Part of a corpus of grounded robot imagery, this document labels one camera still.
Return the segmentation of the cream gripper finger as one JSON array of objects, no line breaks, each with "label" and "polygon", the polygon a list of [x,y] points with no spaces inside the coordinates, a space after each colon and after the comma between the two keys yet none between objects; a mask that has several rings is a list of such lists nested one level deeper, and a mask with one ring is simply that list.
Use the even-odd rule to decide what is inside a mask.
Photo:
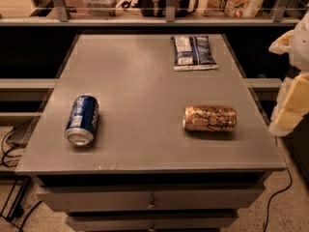
[{"label": "cream gripper finger", "polygon": [[282,137],[292,132],[309,113],[309,72],[301,72],[295,78],[286,77],[276,101],[268,129],[272,135]]},{"label": "cream gripper finger", "polygon": [[282,36],[277,38],[274,42],[271,43],[268,50],[275,54],[284,54],[290,51],[291,38],[293,34],[293,30],[290,30],[284,33]]}]

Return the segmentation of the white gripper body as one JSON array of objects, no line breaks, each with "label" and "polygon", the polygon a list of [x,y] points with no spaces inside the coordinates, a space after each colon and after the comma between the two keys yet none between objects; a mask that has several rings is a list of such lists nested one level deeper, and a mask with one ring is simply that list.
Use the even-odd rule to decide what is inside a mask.
[{"label": "white gripper body", "polygon": [[301,71],[309,71],[309,13],[296,25],[290,44],[290,64]]}]

